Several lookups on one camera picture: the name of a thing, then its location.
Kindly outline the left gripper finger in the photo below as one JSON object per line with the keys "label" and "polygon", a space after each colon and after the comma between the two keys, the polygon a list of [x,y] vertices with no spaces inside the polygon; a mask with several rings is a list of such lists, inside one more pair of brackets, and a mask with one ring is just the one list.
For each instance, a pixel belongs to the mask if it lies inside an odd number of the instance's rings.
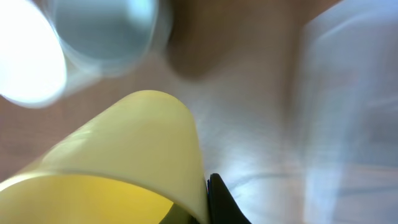
{"label": "left gripper finger", "polygon": [[251,224],[217,173],[207,180],[208,208],[212,224]]}

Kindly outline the yellow plastic cup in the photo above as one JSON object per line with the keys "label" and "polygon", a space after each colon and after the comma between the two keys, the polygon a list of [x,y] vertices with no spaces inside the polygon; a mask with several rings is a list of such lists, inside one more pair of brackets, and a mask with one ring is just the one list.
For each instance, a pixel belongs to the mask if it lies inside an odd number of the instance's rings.
{"label": "yellow plastic cup", "polygon": [[174,96],[121,99],[1,184],[2,223],[208,223],[195,121]]}

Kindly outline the grey plastic cup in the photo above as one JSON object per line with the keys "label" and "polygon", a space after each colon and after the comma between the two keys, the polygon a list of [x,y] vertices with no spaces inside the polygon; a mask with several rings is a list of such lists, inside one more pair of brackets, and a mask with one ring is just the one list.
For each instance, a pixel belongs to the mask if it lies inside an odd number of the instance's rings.
{"label": "grey plastic cup", "polygon": [[43,10],[67,57],[81,70],[116,77],[163,50],[173,26],[165,0],[48,0]]}

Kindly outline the white plastic cup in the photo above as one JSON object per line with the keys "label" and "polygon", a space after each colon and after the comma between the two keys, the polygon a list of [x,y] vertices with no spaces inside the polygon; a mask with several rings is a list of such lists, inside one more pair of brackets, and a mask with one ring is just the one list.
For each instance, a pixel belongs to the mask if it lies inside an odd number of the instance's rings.
{"label": "white plastic cup", "polygon": [[93,81],[66,57],[60,39],[32,1],[1,0],[1,96],[43,108]]}

